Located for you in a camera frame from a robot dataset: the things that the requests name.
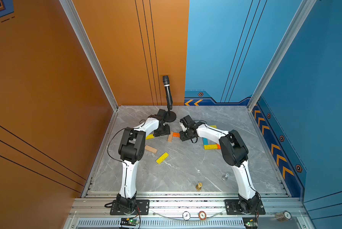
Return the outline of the tan block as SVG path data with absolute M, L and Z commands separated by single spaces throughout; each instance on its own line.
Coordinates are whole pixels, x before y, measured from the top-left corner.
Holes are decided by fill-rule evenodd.
M 168 141 L 168 142 L 172 142 L 172 139 L 173 139 L 173 132 L 171 131 L 170 134 L 169 134 L 169 136 L 168 136 L 167 141 Z
M 148 145 L 146 145 L 145 146 L 145 150 L 147 150 L 147 151 L 149 151 L 149 152 L 152 152 L 152 153 L 154 153 L 154 154 L 156 154 L 157 153 L 157 149 L 155 149 L 155 148 L 153 148 L 153 147 L 150 147 L 150 146 L 148 146 Z

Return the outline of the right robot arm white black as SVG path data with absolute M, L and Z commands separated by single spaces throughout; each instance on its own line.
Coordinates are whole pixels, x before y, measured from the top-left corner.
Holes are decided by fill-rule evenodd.
M 197 137 L 206 138 L 220 145 L 224 161 L 232 166 L 239 192 L 240 211 L 244 214 L 257 213 L 261 196 L 254 188 L 248 168 L 248 148 L 236 130 L 225 131 L 210 127 L 203 122 L 180 122 L 181 141 Z

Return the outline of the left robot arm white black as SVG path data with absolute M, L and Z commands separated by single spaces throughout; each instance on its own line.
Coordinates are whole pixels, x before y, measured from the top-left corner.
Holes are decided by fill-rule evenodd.
M 136 210 L 136 176 L 138 164 L 145 152 L 146 137 L 154 132 L 155 136 L 169 135 L 169 125 L 160 115 L 149 116 L 143 124 L 124 129 L 118 153 L 122 162 L 121 188 L 116 197 L 117 208 L 127 214 Z

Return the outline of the black microphone on stand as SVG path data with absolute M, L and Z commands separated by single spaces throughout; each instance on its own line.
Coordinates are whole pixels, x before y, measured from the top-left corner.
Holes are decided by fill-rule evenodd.
M 166 93 L 166 100 L 167 100 L 167 117 L 166 117 L 166 122 L 174 122 L 176 120 L 176 114 L 172 111 L 172 105 L 173 105 L 173 100 L 172 100 L 172 95 L 171 95 L 171 88 L 170 88 L 170 80 L 168 75 L 164 75 L 162 77 L 163 84 L 165 87 L 165 93 Z

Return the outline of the yellow block diagonal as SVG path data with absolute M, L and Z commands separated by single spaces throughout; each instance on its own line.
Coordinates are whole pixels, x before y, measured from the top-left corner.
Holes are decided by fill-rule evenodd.
M 161 164 L 168 156 L 169 156 L 169 154 L 168 154 L 167 152 L 163 153 L 163 154 L 156 160 L 156 163 L 157 163 L 157 164 Z

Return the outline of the brass cylinder weight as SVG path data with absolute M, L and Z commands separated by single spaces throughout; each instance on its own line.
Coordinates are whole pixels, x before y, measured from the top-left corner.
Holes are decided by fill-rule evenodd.
M 201 182 L 199 182 L 197 185 L 196 185 L 196 190 L 198 190 L 198 191 L 200 191 L 201 190 L 201 188 L 202 188 L 202 183 Z

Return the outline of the silver cylinder weight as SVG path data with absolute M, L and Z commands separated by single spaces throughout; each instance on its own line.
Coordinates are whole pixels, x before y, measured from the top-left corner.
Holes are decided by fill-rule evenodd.
M 229 173 L 226 173 L 222 176 L 222 180 L 226 181 L 228 179 L 228 177 L 230 176 Z

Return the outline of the copper round disc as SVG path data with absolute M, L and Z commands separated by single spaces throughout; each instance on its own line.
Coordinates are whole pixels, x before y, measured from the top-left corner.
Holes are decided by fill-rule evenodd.
M 200 211 L 200 212 L 198 213 L 198 218 L 199 218 L 200 220 L 206 220 L 207 215 L 206 215 L 206 213 L 205 213 L 204 211 Z

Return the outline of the white round disc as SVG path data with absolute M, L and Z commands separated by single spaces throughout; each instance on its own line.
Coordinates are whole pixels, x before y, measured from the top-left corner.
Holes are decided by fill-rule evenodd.
M 191 215 L 188 211 L 183 212 L 182 217 L 184 220 L 189 220 L 191 218 Z

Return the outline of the left green circuit board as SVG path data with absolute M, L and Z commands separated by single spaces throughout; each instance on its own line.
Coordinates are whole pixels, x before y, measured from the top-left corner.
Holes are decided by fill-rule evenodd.
M 139 220 L 135 218 L 121 218 L 119 225 L 121 228 L 136 227 L 139 225 Z

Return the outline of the green circuit board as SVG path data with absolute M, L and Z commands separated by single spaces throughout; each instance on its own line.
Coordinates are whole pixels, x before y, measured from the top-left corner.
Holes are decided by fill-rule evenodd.
M 121 218 L 119 225 L 121 228 L 136 227 L 139 225 L 139 220 L 135 218 Z
M 258 223 L 253 218 L 243 218 L 243 224 L 246 229 L 257 229 Z

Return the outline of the right green circuit board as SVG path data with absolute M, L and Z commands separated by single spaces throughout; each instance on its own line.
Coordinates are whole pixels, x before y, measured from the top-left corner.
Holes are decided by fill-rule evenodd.
M 246 229 L 257 229 L 258 223 L 253 218 L 243 218 L 243 224 Z

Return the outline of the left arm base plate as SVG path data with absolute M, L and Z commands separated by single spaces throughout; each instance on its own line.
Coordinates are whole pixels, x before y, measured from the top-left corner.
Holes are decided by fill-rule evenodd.
M 131 215 L 135 216 L 140 213 L 141 216 L 148 215 L 150 209 L 149 199 L 137 199 L 130 204 L 121 204 L 115 201 L 110 209 L 110 215 Z

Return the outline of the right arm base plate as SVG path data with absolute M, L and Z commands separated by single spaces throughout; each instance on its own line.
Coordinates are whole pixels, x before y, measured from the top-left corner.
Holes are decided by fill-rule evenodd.
M 228 215 L 265 215 L 262 202 L 257 200 L 244 201 L 239 199 L 225 199 L 225 209 Z

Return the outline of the aluminium front rail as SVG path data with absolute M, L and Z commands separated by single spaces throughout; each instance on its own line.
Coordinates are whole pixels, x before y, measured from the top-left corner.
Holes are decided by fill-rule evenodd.
M 114 201 L 114 192 L 91 192 L 85 198 L 77 198 L 70 209 L 70 217 L 105 217 L 110 215 L 110 209 L 105 204 Z M 237 194 L 223 192 L 139 192 L 138 200 L 149 200 L 149 216 L 163 215 L 175 217 L 178 213 L 188 211 L 197 216 L 199 211 L 207 215 L 216 214 L 218 217 L 226 215 L 225 200 L 238 199 Z M 294 217 L 308 215 L 303 203 L 298 198 L 283 194 L 262 194 L 262 207 L 265 216 L 274 216 L 284 210 Z

